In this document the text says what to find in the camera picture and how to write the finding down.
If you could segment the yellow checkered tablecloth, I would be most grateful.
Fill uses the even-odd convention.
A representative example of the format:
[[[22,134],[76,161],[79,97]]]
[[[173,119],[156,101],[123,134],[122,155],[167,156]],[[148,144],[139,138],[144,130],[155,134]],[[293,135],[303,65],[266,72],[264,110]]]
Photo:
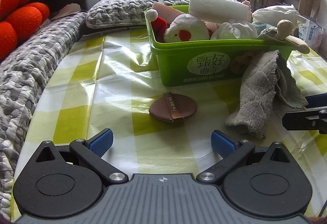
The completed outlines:
[[[218,161],[213,130],[240,100],[238,78],[166,87],[145,29],[124,30],[76,43],[55,70],[34,111],[16,171],[41,141],[65,145],[104,128],[114,145],[104,159],[127,174],[198,173]],[[165,92],[184,94],[197,112],[180,123],[151,117],[149,107]]]

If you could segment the grey quilted sofa cover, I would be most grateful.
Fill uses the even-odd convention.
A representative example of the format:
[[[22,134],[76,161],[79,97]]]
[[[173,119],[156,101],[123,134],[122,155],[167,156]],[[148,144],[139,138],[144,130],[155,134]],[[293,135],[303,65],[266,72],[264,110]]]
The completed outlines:
[[[40,96],[60,61],[80,39],[80,12],[51,21],[1,62],[1,216],[11,217],[15,169]]]

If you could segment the beige bunny doll with dress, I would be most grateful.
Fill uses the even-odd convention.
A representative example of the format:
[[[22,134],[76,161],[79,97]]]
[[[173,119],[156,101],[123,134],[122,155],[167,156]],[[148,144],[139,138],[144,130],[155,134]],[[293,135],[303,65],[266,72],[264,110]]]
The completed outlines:
[[[273,5],[252,13],[252,24],[258,30],[258,39],[285,43],[303,54],[308,54],[310,48],[293,32],[306,21],[293,5]]]

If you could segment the white cloth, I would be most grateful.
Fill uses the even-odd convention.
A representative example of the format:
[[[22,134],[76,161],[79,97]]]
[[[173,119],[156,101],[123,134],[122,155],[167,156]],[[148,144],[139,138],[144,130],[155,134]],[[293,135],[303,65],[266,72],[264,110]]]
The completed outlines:
[[[211,40],[257,39],[257,29],[249,22],[224,22],[211,36]]]

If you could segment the grey towel cloth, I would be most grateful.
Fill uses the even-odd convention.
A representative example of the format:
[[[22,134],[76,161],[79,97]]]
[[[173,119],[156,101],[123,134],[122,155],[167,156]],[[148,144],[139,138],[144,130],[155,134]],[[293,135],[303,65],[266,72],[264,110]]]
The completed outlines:
[[[260,52],[251,59],[243,74],[240,103],[226,118],[226,126],[240,134],[264,138],[275,99],[293,109],[308,104],[281,53],[278,50]]]

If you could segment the pink sponge block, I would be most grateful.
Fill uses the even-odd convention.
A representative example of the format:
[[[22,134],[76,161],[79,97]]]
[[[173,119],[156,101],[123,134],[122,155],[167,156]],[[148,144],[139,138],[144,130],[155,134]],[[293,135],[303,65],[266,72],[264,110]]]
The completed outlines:
[[[169,7],[165,4],[161,4],[158,2],[155,2],[153,4],[152,9],[156,10],[158,16],[164,19],[168,25],[170,25],[179,15],[184,14],[183,12],[175,8]]]

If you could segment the orange carrot plush pillow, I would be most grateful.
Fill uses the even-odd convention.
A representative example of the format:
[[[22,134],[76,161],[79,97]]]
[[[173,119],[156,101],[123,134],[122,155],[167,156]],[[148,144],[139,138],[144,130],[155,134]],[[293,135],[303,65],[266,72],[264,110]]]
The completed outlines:
[[[49,18],[49,7],[31,0],[1,0],[0,49],[3,61]]]

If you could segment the grey quilted cushion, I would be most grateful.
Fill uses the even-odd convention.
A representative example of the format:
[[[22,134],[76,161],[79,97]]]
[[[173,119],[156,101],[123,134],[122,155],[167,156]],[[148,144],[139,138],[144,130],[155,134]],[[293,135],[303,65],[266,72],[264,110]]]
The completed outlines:
[[[154,3],[188,5],[189,0],[101,0],[88,11],[85,23],[90,29],[144,26],[144,11]]]

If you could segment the white paper shopping bag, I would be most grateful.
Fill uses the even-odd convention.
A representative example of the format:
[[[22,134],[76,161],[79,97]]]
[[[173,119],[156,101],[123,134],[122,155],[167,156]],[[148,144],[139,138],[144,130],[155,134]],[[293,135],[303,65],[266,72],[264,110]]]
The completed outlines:
[[[299,38],[307,43],[307,45],[316,50],[322,42],[324,31],[316,22],[307,19],[306,23],[299,27]]]

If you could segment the brown makeup puff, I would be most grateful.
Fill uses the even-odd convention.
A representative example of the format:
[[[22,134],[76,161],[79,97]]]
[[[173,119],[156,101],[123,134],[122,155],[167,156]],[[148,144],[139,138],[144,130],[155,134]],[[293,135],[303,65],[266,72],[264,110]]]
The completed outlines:
[[[149,107],[153,117],[164,122],[179,122],[191,117],[197,111],[197,103],[183,94],[166,92]]]

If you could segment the white paper piece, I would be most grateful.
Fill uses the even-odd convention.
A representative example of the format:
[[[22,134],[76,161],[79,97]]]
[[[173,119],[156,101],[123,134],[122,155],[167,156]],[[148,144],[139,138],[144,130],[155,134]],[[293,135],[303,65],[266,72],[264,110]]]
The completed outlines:
[[[51,18],[49,18],[49,20],[57,20],[79,12],[81,12],[80,5],[76,3],[71,3],[63,7],[61,10],[59,10],[56,14],[54,14]]]

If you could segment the white foam sponge block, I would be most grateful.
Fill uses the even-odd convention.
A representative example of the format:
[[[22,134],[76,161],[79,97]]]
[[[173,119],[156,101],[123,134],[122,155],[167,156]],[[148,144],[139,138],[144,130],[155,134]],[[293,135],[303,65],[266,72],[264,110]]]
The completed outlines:
[[[188,12],[202,21],[219,24],[249,18],[249,6],[231,0],[189,0]]]

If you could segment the green plastic bin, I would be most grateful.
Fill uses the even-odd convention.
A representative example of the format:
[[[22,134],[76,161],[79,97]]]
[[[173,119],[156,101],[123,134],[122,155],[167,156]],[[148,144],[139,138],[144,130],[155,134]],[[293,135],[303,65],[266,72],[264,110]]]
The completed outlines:
[[[187,6],[172,8],[189,14]],[[260,52],[278,50],[288,58],[292,51],[292,47],[284,43],[258,38],[160,43],[155,39],[151,23],[145,20],[151,51],[156,56],[165,86],[241,77],[250,60]],[[219,28],[210,28],[208,23],[204,23],[212,33]]]

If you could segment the white santa plush toy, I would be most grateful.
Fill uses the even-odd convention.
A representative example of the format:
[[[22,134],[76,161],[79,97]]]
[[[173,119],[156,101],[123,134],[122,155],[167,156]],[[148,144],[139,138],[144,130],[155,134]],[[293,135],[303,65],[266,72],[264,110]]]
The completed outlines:
[[[148,10],[145,18],[151,23],[155,39],[160,43],[209,40],[212,35],[203,21],[189,14],[177,16],[170,25],[155,9]]]

